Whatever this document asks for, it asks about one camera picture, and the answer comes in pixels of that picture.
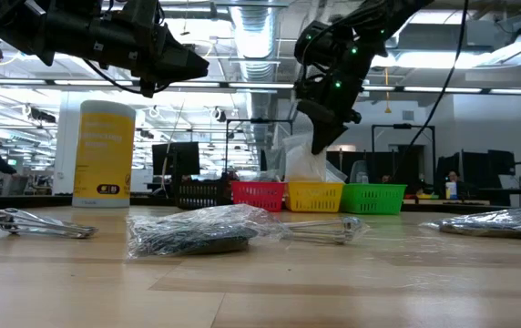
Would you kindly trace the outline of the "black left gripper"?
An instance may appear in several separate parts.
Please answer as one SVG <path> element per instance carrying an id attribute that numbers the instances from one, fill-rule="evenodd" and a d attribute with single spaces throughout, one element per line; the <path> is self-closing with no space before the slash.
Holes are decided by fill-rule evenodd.
<path id="1" fill-rule="evenodd" d="M 138 93 L 153 97 L 169 83 L 206 77 L 209 62 L 175 39 L 162 26 L 161 13 L 110 13 L 89 24 L 92 52 L 89 59 L 100 66 L 125 68 L 139 79 Z M 157 62 L 163 58 L 165 64 Z"/>

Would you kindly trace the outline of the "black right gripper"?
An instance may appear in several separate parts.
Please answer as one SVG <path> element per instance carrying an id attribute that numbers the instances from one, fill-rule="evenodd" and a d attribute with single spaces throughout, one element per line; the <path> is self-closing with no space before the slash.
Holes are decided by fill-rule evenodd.
<path id="1" fill-rule="evenodd" d="M 308 65 L 298 62 L 301 73 L 295 82 L 295 97 L 300 101 L 298 109 L 317 121 L 313 124 L 312 154 L 320 154 L 348 129 L 342 123 L 362 120 L 352 107 L 363 91 L 363 61 L 345 59 L 310 77 Z"/>

